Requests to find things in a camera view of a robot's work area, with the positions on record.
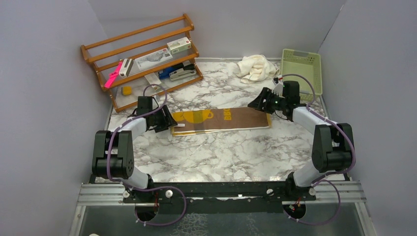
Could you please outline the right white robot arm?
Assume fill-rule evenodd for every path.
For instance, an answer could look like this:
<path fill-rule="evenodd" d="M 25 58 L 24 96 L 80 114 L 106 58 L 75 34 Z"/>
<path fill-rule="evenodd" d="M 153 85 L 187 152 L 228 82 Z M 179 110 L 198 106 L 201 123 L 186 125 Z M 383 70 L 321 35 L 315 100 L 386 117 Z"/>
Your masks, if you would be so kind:
<path fill-rule="evenodd" d="M 267 114 L 280 111 L 286 119 L 301 125 L 313 135 L 311 159 L 301 169 L 291 173 L 290 183 L 284 186 L 284 195 L 296 200 L 303 188 L 323 178 L 326 174 L 348 169 L 353 163 L 352 128 L 347 123 L 335 123 L 313 114 L 311 108 L 301 103 L 297 81 L 278 82 L 282 93 L 264 87 L 248 104 L 249 108 Z"/>

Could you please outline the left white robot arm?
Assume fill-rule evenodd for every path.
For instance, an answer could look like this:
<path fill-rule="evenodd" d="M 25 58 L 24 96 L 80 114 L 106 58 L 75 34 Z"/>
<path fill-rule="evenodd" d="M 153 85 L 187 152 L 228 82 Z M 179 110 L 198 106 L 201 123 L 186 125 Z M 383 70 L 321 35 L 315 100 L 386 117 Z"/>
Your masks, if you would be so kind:
<path fill-rule="evenodd" d="M 133 141 L 147 131 L 158 133 L 176 125 L 165 102 L 158 104 L 152 96 L 139 96 L 137 108 L 126 121 L 114 130 L 96 132 L 92 174 L 136 189 L 136 196 L 143 202 L 152 200 L 152 179 L 135 167 Z"/>

